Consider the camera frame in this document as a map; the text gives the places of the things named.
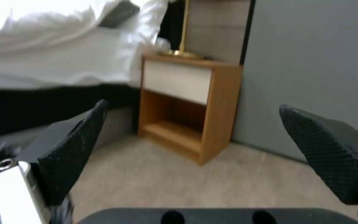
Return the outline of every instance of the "open shelf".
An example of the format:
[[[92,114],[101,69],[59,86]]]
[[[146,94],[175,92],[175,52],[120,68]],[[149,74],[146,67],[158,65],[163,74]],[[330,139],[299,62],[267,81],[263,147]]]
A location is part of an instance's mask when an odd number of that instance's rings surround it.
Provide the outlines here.
[[[202,133],[196,130],[169,121],[145,125],[144,130],[194,153],[200,153]]]

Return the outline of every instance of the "black bed skirt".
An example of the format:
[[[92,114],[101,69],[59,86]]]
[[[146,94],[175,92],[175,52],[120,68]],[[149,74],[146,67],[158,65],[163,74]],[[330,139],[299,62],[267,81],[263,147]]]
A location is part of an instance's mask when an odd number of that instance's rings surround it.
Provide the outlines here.
[[[0,91],[0,136],[71,118],[105,99],[109,109],[132,107],[137,128],[140,91],[127,85]]]

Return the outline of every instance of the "beige carpet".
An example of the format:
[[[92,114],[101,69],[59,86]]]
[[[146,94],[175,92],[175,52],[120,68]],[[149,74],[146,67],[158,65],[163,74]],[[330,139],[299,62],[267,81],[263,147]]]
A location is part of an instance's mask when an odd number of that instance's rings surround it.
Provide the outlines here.
[[[96,150],[72,189],[74,220],[111,207],[317,207],[356,218],[308,166],[231,144],[200,167],[136,136]]]

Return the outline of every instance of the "gray wall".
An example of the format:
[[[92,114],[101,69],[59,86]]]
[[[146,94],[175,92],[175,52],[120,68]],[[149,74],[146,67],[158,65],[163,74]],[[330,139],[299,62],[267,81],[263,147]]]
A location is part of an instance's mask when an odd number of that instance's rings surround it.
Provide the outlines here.
[[[256,0],[233,138],[304,160],[285,103],[358,130],[358,1]]]

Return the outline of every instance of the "wooden nightstand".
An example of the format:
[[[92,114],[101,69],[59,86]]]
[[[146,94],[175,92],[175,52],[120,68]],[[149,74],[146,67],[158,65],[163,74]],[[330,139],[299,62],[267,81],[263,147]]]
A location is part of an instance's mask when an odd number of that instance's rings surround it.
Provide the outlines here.
[[[204,164],[230,143],[241,74],[239,65],[145,55],[139,136]]]

